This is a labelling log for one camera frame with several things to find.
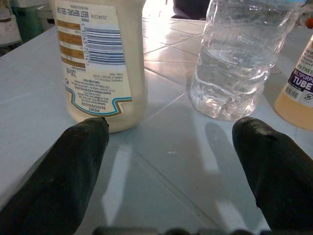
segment barcode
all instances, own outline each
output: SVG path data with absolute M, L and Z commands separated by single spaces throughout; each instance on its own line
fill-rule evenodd
M 125 56 L 119 30 L 85 27 L 89 63 L 101 65 L 124 65 Z
M 296 92 L 294 89 L 290 88 L 289 86 L 286 87 L 285 92 L 294 99 L 297 99 L 299 95 L 298 92 Z

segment orange bottle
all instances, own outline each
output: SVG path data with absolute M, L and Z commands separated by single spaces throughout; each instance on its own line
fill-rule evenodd
M 291 124 L 313 131 L 313 36 L 275 103 Z

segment bottle label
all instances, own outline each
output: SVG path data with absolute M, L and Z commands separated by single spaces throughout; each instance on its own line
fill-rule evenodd
M 92 116 L 122 114 L 132 95 L 115 7 L 64 0 L 55 7 L 71 103 Z
M 313 107 L 313 47 L 308 45 L 292 72 L 285 93 L 300 104 Z

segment white table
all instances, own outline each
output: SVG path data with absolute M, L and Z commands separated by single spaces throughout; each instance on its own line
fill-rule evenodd
M 101 225 L 152 227 L 162 233 L 173 227 L 192 233 L 199 228 L 227 232 L 241 228 L 255 233 L 268 229 L 233 149 L 233 122 L 198 113 L 186 94 L 203 22 L 144 19 L 143 23 L 148 83 L 145 118 L 136 128 L 111 135 L 76 234 L 90 235 Z M 312 132 L 288 124 L 273 110 L 310 35 L 303 28 L 289 34 L 252 116 L 288 134 L 312 156 Z M 75 121 L 64 103 L 54 28 L 1 57 L 0 71 L 3 198 Z

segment heinz mayonnaise bottle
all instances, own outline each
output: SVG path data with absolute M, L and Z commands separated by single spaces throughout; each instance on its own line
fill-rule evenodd
M 146 104 L 145 0 L 50 0 L 68 109 L 76 121 L 105 117 L 110 132 L 136 125 Z
M 275 109 L 293 125 L 313 130 L 313 36 L 277 98 Z

